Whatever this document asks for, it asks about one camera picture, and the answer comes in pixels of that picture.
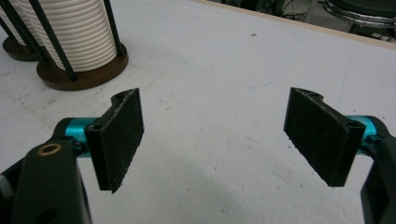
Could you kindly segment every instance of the blue anodized part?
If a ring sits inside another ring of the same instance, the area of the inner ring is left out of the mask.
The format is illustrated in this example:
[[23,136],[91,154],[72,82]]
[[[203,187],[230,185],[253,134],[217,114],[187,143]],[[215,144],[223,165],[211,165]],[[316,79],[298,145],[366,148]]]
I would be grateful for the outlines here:
[[[361,146],[368,147],[372,145],[373,139],[379,138],[378,133],[376,131],[375,125],[371,122],[371,120],[365,116],[346,116],[348,119],[356,120],[366,126],[364,130],[363,137],[361,138]],[[358,154],[366,155],[361,149],[358,151]]]
[[84,128],[95,120],[96,118],[72,119],[67,125],[64,136],[74,142],[74,150],[77,151],[79,157],[91,156]]

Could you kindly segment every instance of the textured rubber pad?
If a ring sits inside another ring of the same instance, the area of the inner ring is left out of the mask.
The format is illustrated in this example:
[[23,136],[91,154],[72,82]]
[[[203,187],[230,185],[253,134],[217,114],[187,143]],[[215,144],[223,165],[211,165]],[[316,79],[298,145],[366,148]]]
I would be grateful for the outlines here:
[[365,126],[322,100],[315,92],[291,88],[284,131],[330,187],[343,187]]
[[121,185],[144,132],[139,89],[111,98],[112,106],[84,132],[101,190]]

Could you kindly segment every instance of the white table surface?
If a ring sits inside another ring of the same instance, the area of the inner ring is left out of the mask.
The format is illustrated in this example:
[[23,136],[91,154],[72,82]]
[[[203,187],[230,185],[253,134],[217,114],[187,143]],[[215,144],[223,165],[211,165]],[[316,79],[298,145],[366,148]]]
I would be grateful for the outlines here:
[[[204,1],[112,1],[130,61],[105,85],[47,88],[36,63],[0,53],[0,170],[63,118],[100,117],[140,88],[146,132],[114,195],[78,159],[100,223],[363,223],[359,156],[328,188],[283,132],[290,87],[395,133],[394,45]],[[0,39],[6,34],[1,31]]]

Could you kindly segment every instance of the brass insert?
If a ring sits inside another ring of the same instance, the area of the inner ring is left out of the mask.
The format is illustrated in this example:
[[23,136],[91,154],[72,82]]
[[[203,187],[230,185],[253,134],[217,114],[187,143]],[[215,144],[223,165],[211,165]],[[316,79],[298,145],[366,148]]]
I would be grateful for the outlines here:
[[49,155],[57,153],[59,150],[61,150],[61,148],[62,148],[61,144],[51,143],[51,144],[47,144],[47,145],[41,147],[37,151],[37,154],[39,156],[49,156]]

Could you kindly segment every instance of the wooden spool base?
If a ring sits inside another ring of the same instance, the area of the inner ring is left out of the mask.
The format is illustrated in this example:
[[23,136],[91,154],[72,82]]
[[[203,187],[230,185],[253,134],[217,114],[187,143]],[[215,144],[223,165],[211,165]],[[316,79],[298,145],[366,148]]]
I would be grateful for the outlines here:
[[55,61],[39,62],[37,73],[43,82],[58,91],[82,91],[100,86],[118,76],[128,64],[128,52],[122,45],[123,55],[117,56],[110,63],[88,72],[76,72],[78,79],[70,81],[64,70]]
[[8,37],[3,42],[3,49],[9,57],[20,62],[38,62],[40,57],[35,52],[30,52],[26,46],[18,43],[17,39]]

